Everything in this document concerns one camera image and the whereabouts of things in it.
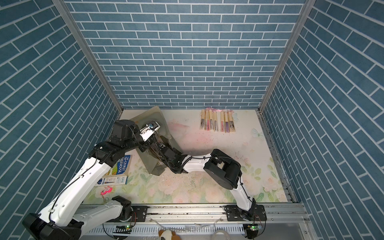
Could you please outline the purple folding fan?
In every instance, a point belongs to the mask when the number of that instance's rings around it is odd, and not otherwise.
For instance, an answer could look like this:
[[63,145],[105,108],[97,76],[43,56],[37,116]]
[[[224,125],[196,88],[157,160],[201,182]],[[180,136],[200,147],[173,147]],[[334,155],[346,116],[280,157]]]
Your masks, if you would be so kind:
[[224,126],[225,126],[225,133],[230,133],[229,115],[227,111],[224,112]]

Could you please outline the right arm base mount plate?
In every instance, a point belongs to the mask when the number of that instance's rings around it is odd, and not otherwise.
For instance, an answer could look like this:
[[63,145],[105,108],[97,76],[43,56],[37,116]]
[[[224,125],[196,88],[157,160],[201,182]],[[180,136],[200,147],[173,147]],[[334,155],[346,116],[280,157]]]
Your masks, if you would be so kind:
[[267,221],[267,215],[263,205],[252,206],[248,211],[242,210],[236,205],[227,205],[227,206],[224,206],[224,211],[226,213],[227,221],[229,222],[239,222],[239,221],[266,222]]

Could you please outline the olive green canvas tote bag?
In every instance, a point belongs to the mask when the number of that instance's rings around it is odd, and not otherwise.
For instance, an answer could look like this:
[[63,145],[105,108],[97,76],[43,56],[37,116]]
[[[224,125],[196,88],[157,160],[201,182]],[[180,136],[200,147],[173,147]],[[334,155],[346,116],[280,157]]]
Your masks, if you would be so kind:
[[134,121],[140,130],[151,121],[156,121],[160,125],[157,132],[142,143],[138,149],[138,154],[149,174],[160,176],[168,167],[160,160],[159,146],[176,148],[182,153],[180,146],[171,134],[164,114],[160,107],[155,106],[130,120]]

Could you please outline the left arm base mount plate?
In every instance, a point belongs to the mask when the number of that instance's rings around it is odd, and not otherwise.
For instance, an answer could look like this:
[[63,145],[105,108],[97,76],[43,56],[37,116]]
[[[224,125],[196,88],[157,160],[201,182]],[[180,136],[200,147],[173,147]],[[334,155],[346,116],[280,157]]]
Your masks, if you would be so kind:
[[130,206],[123,210],[123,213],[120,214],[117,218],[109,220],[108,223],[143,223],[146,221],[148,206]]

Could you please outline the pink folding fan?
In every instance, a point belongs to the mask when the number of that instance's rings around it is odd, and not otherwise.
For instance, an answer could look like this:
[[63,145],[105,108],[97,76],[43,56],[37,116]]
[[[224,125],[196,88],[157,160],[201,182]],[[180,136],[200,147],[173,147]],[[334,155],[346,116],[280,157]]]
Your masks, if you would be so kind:
[[210,112],[208,109],[205,109],[205,130],[209,131],[210,129],[211,129]]

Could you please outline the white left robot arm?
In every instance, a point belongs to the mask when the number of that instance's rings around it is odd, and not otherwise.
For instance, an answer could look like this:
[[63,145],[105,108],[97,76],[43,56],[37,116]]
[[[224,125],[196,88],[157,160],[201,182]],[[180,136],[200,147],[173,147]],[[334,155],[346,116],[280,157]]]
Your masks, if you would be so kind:
[[131,120],[114,123],[110,138],[94,146],[79,172],[38,214],[27,214],[23,226],[36,240],[78,240],[109,220],[131,222],[131,201],[113,197],[106,205],[76,214],[96,183],[126,152],[139,146],[140,130]]

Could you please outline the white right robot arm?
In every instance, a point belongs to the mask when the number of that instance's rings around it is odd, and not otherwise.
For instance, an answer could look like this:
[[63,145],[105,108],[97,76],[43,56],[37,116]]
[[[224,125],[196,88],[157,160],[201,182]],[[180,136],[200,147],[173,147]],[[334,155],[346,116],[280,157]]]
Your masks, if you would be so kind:
[[244,186],[241,165],[219,149],[210,154],[192,156],[177,149],[158,144],[159,159],[175,174],[205,172],[222,188],[229,190],[236,200],[238,209],[250,212],[255,206]]

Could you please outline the black patterned bamboo folding fan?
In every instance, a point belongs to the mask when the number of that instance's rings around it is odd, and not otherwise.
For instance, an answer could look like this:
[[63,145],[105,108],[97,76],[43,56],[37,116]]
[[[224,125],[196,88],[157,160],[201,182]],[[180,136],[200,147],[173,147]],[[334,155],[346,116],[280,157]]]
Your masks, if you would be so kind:
[[206,129],[206,110],[203,109],[201,110],[200,114],[200,130],[205,130]]

